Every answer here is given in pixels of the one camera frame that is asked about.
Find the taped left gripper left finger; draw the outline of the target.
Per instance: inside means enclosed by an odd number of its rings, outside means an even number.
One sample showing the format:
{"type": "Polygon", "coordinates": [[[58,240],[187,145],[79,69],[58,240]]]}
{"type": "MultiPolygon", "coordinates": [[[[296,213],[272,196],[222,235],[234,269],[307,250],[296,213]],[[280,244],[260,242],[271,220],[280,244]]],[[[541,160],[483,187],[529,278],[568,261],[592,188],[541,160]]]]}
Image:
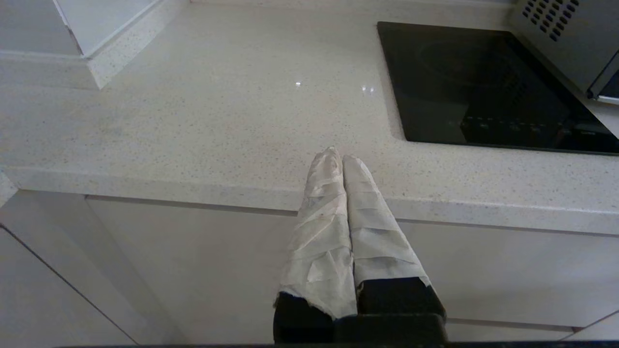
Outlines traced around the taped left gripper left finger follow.
{"type": "Polygon", "coordinates": [[[334,341],[339,319],[357,315],[342,159],[328,147],[310,165],[277,291],[277,344],[334,341]]]}

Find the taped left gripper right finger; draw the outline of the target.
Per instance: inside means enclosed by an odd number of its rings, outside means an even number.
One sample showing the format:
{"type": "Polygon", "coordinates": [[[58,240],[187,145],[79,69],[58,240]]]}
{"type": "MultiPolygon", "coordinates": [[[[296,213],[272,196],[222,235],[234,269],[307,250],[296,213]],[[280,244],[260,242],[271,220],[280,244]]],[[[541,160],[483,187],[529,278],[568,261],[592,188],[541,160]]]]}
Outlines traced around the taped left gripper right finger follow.
{"type": "Polygon", "coordinates": [[[343,157],[357,306],[362,314],[446,315],[367,166],[343,157]]]}

